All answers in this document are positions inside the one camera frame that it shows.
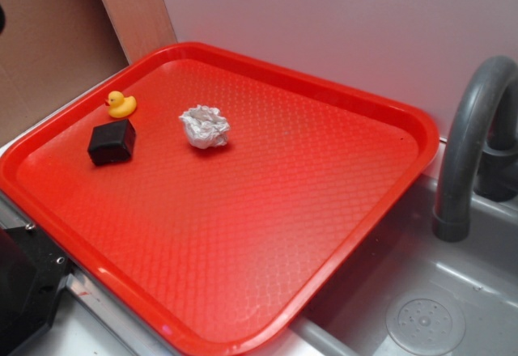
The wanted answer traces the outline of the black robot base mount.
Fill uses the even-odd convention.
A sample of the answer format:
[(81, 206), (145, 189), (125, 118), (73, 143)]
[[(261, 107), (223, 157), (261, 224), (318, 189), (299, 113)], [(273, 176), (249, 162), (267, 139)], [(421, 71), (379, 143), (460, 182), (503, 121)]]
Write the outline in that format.
[(14, 355), (53, 326), (70, 272), (40, 228), (1, 229), (1, 354)]

